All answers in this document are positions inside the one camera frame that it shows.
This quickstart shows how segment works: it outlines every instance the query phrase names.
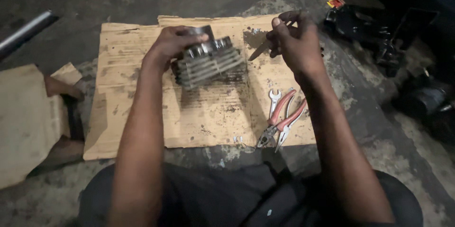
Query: spanner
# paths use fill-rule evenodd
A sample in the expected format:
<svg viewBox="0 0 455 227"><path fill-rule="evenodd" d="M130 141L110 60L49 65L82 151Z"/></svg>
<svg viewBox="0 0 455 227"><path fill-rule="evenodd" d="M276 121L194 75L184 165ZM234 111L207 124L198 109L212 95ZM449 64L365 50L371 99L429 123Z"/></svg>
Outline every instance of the spanner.
<svg viewBox="0 0 455 227"><path fill-rule="evenodd" d="M270 117L269 119L272 118L272 114L273 112L275 111L275 108L277 106L277 102L278 100L281 98L281 91L278 90L278 94L277 95L274 95L273 94L273 89L270 90L270 92L268 93L268 96L270 97L270 99L272 99L272 107L270 107Z"/></svg>

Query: red-handled pliers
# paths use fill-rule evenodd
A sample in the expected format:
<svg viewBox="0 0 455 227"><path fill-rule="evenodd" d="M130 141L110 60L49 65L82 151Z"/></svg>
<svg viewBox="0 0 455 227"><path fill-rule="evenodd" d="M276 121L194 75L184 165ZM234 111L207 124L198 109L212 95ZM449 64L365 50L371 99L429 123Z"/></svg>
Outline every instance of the red-handled pliers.
<svg viewBox="0 0 455 227"><path fill-rule="evenodd" d="M275 138L273 137L275 133L279 131L283 131L284 127L289 125L293 120L295 120L300 114L304 111L306 104L306 100L302 101L302 104L299 108L291 114L286 119L283 119L280 123L278 122L278 115L280 114L281 108L283 105L296 93L296 90L291 90L287 95L285 95L280 102L278 102L275 111L273 112L271 118L267 120L268 128L264 130L261 137L259 137L257 148L263 147L269 142L272 142L273 147L277 145Z"/></svg>

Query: dirty floor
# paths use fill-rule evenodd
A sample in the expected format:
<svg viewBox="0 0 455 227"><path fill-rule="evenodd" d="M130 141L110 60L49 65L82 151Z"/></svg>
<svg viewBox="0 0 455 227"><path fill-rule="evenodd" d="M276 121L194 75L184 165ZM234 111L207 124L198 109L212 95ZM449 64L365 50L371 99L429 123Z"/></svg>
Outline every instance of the dirty floor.
<svg viewBox="0 0 455 227"><path fill-rule="evenodd" d="M84 78L77 85L87 99L80 103L87 126L93 96L100 24L156 24L158 15L229 17L275 14L304 9L321 24L327 0L0 0L0 38L45 9L61 19L0 63L0 69L35 63L52 73L71 61ZM376 0L347 3L382 7ZM320 25L321 46L333 88L346 110L353 133L375 169L403 182L417 197L425 226L455 225L454 149L429 137L416 121L396 113L388 104L406 71L430 63L430 50L417 41L408 51L407 70L386 79L371 55L338 38ZM232 146L166 150L166 161L186 167L238 168L269 161L279 171L295 175L319 171L315 145L285 147L279 154ZM73 226L78 197L90 179L113 160L65 166L28 178L0 191L0 226Z"/></svg>

